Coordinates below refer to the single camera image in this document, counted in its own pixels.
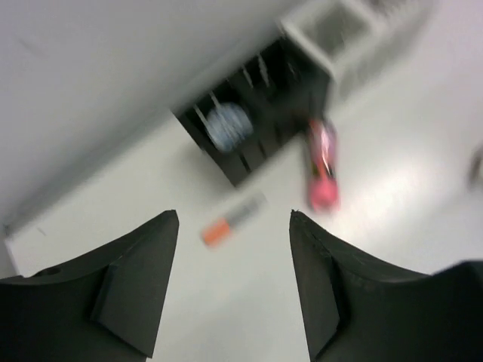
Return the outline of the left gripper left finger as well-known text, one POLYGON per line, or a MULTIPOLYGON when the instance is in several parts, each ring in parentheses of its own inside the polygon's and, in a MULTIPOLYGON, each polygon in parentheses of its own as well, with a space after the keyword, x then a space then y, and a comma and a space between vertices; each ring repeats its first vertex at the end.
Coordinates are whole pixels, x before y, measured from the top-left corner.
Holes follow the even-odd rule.
POLYGON ((150 359, 178 230, 177 213, 167 210, 70 261, 2 279, 1 359, 150 359))

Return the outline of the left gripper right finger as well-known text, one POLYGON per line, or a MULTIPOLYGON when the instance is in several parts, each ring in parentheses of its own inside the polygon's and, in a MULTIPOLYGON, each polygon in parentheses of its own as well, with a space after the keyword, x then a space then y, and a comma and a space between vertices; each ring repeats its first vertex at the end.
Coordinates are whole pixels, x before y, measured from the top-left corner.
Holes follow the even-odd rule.
POLYGON ((312 361, 480 361, 482 263, 425 275, 291 213, 291 255, 312 361))

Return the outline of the orange cap marker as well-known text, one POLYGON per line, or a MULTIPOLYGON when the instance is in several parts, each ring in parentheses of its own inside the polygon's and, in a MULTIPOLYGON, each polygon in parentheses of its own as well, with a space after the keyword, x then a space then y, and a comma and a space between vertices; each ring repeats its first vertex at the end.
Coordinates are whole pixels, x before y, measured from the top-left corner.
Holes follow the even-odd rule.
POLYGON ((255 214, 266 202, 262 194, 253 195, 202 229, 201 239, 207 247, 216 247, 230 236, 238 226, 255 214))

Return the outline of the blue cap glue stick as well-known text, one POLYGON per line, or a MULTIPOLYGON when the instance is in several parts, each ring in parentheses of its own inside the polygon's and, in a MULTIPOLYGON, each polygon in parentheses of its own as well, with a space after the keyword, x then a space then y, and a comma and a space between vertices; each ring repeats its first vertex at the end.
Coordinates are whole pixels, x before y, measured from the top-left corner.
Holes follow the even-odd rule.
POLYGON ((220 152, 232 151, 254 131, 248 113, 236 103, 215 106, 208 113, 206 121, 208 136, 220 152))

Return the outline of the black slotted container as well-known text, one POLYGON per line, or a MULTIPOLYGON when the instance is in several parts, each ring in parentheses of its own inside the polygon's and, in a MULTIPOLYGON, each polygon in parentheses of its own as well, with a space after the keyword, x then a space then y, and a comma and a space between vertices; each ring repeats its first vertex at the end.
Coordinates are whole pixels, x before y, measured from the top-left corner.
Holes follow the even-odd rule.
POLYGON ((304 131, 307 118, 324 113, 330 80, 301 49, 280 37, 174 114, 237 187, 304 131), (216 103, 240 106, 253 127, 228 152, 217 149, 204 124, 216 103))

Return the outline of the pink crayon tube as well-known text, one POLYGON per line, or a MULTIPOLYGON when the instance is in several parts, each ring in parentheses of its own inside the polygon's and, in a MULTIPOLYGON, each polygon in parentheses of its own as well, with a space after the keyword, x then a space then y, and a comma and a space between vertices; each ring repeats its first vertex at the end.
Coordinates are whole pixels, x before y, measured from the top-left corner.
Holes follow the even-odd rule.
POLYGON ((326 118, 311 118, 306 129, 306 141, 309 151, 309 205, 314 211, 330 210, 339 203, 337 133, 326 118))

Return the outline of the pink mini stapler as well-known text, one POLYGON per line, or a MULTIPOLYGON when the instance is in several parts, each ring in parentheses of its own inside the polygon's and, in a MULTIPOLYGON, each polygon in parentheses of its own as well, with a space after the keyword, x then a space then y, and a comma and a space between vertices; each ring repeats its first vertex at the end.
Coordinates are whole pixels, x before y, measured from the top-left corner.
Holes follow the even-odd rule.
POLYGON ((483 149, 480 146, 472 156, 468 172, 468 185, 471 188, 482 186, 482 157, 483 149))

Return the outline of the white slotted container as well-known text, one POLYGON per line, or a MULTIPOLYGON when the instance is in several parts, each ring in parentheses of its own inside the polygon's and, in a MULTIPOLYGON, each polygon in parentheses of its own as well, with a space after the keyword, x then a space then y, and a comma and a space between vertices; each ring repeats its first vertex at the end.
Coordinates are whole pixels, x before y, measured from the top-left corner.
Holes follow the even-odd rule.
POLYGON ((414 45, 433 1, 307 1, 280 19, 283 33, 331 78, 338 105, 414 45))

